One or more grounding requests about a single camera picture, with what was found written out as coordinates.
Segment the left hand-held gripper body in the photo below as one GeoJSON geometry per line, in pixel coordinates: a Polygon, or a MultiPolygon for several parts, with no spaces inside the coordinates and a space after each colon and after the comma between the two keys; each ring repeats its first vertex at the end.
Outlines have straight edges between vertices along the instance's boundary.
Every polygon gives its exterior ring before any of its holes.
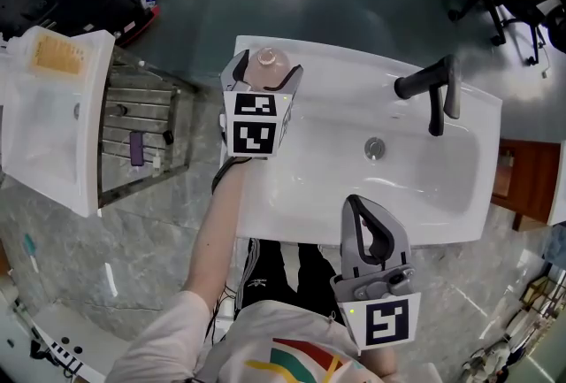
{"type": "Polygon", "coordinates": [[[277,155],[294,96],[265,91],[224,91],[221,128],[230,157],[277,155]]]}

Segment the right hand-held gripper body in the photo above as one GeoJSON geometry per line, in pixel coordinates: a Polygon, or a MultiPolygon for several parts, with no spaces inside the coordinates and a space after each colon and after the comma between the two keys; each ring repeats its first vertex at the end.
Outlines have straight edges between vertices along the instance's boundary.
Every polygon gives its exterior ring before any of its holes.
{"type": "Polygon", "coordinates": [[[353,279],[340,275],[331,286],[350,337],[359,350],[415,340],[421,295],[413,290],[410,265],[353,279]]]}

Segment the translucent plastic bottle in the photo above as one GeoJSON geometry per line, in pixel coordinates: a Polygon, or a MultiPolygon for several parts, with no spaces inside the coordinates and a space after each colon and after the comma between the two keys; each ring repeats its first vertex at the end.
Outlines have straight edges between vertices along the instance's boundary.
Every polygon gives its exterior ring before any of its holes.
{"type": "Polygon", "coordinates": [[[277,88],[290,70],[289,59],[282,50],[263,47],[249,57],[244,81],[254,90],[277,88]]]}

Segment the person's left forearm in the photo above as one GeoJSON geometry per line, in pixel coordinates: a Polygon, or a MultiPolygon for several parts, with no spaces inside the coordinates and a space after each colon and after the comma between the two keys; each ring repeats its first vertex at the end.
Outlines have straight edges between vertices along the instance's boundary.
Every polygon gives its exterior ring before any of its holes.
{"type": "Polygon", "coordinates": [[[211,310],[229,275],[247,162],[238,160],[222,172],[195,239],[183,289],[199,295],[211,310]]]}

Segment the person's right forearm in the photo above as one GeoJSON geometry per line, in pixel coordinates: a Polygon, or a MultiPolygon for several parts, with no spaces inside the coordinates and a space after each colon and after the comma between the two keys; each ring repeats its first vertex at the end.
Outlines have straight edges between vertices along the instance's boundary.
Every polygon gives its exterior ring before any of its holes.
{"type": "Polygon", "coordinates": [[[397,357],[392,347],[364,350],[360,354],[359,362],[382,379],[398,371],[397,357]]]}

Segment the white rectangular sink basin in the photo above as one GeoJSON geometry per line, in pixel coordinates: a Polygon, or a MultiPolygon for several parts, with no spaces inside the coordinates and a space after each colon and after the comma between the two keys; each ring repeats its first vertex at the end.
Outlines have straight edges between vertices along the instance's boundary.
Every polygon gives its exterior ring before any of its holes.
{"type": "Polygon", "coordinates": [[[342,205],[357,194],[404,226],[413,246],[482,235],[500,139],[501,100],[461,86],[459,119],[429,134],[427,94],[401,100],[394,81],[416,67],[357,50],[241,35],[235,50],[272,46],[304,73],[278,154],[247,164],[237,234],[274,241],[340,243],[342,205]],[[364,155],[371,137],[386,154],[364,155]]]}

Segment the chrome sink drain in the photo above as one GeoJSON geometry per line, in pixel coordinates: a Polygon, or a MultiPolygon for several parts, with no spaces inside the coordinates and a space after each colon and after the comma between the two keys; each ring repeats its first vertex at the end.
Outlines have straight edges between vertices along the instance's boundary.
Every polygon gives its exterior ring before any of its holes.
{"type": "Polygon", "coordinates": [[[386,145],[381,138],[373,136],[366,141],[363,151],[369,161],[378,161],[386,154],[386,145]]]}

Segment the black lever sink faucet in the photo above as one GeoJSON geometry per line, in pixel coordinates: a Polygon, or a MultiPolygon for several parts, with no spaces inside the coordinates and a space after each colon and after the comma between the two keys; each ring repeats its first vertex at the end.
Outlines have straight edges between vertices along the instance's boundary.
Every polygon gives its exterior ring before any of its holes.
{"type": "Polygon", "coordinates": [[[446,55],[433,65],[394,82],[394,92],[402,100],[409,100],[427,92],[431,117],[429,134],[440,137],[444,133],[444,116],[460,118],[462,75],[460,61],[455,55],[446,55]]]}

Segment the person's black trousers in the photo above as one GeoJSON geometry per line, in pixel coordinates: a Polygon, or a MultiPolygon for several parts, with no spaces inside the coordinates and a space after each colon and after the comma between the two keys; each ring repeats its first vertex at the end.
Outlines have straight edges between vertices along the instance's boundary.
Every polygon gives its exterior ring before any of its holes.
{"type": "Polygon", "coordinates": [[[298,287],[287,283],[281,243],[251,239],[241,284],[235,301],[235,315],[248,306],[274,301],[289,304],[332,318],[339,324],[345,321],[335,300],[331,279],[336,272],[315,244],[298,245],[298,287]]]}

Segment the white printed t-shirt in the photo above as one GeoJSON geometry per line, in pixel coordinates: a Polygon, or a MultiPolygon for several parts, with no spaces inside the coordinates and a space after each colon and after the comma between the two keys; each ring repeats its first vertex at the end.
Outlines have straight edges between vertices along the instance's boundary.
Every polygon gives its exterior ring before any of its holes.
{"type": "Polygon", "coordinates": [[[345,326],[288,304],[248,306],[206,349],[209,321],[199,295],[176,294],[105,383],[442,383],[432,364],[379,377],[359,362],[345,326]]]}

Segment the purple phone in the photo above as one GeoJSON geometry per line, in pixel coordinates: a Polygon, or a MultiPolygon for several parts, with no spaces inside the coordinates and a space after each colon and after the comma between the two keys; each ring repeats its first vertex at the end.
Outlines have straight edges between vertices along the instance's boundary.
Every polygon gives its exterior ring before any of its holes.
{"type": "Polygon", "coordinates": [[[142,167],[145,164],[143,132],[129,133],[129,161],[132,167],[142,167]]]}

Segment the wooden vanity cabinet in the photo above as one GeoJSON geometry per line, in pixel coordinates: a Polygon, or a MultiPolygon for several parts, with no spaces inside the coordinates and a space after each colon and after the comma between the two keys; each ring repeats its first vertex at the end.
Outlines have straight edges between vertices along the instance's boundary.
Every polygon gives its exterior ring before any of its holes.
{"type": "Polygon", "coordinates": [[[561,143],[501,139],[491,203],[515,213],[512,229],[547,224],[561,143]]]}

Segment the white basin with orange label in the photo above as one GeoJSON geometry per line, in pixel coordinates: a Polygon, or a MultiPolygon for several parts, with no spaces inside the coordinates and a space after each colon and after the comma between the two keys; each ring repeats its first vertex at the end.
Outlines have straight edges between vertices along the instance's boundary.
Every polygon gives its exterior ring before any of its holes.
{"type": "Polygon", "coordinates": [[[98,210],[98,139],[114,37],[31,27],[0,50],[2,168],[82,217],[98,210]]]}

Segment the white tube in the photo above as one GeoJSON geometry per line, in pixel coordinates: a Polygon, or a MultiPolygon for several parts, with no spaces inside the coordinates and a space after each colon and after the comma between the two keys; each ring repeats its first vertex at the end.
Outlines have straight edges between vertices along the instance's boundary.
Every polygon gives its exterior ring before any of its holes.
{"type": "Polygon", "coordinates": [[[114,279],[113,270],[110,263],[104,264],[104,270],[106,274],[106,279],[108,281],[109,289],[111,291],[111,296],[116,298],[119,295],[118,288],[114,279]]]}

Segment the teal toothbrush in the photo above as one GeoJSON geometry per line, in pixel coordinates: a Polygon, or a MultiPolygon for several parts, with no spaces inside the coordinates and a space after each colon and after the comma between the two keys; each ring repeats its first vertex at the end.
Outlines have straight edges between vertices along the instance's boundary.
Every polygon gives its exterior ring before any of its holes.
{"type": "Polygon", "coordinates": [[[29,234],[24,235],[24,246],[30,258],[35,273],[40,273],[39,265],[36,260],[36,246],[29,234]]]}

